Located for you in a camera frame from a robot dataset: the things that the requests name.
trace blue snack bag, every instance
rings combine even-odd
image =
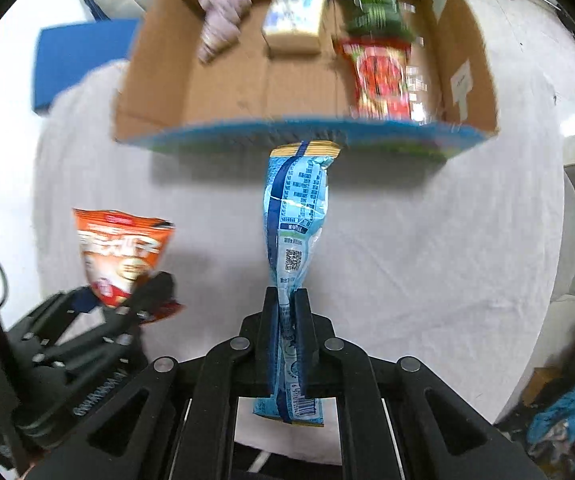
[[[272,150],[263,197],[263,219],[272,282],[279,292],[280,335],[274,392],[256,399],[254,413],[289,424],[323,425],[320,399],[301,395],[290,300],[301,286],[327,213],[327,168],[341,151],[329,140]]]

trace red snack bag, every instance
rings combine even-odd
[[[120,211],[74,209],[76,228],[88,283],[107,306],[130,297],[137,281],[146,280],[174,232],[171,222],[141,218]],[[171,316],[181,306],[162,306],[156,320]]]
[[[346,38],[334,49],[352,63],[357,103],[352,116],[364,119],[410,120],[405,66],[411,45],[396,39]]]

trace white cloth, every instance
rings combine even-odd
[[[556,274],[563,222],[553,91],[505,59],[501,133],[440,165],[341,152],[305,286],[312,310],[368,354],[420,358],[488,420],[523,373]],[[151,358],[187,360],[238,333],[268,284],[263,187],[268,152],[164,155],[111,138],[122,67],[91,73],[56,99],[36,160],[45,294],[85,283],[71,208],[174,222],[160,269],[187,309],[144,329]],[[289,426],[239,407],[237,441],[294,458],[340,460],[337,416]]]

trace open cardboard box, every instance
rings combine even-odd
[[[353,120],[349,64],[337,59],[340,6],[330,2],[318,56],[271,56],[261,34],[270,0],[252,0],[240,43],[203,65],[196,56],[204,14],[197,0],[156,0],[146,13],[116,100],[115,138],[168,150],[174,145],[276,146],[331,139],[452,156],[497,131],[497,105],[481,32],[465,0],[402,0],[423,36],[410,63],[427,85],[421,99],[440,121]]]

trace silver bolt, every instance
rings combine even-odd
[[[339,339],[338,337],[330,337],[329,339],[325,340],[325,348],[332,351],[343,350],[345,343],[343,339]]]
[[[247,337],[235,337],[230,341],[230,346],[234,350],[245,350],[250,346],[250,340]]]
[[[401,359],[401,368],[406,372],[418,372],[421,370],[421,361],[416,357],[404,357]]]
[[[122,346],[128,346],[130,343],[132,343],[132,336],[130,334],[121,334],[119,337],[117,337],[117,343]]]
[[[174,368],[174,359],[171,357],[159,357],[154,361],[154,370],[164,374]]]

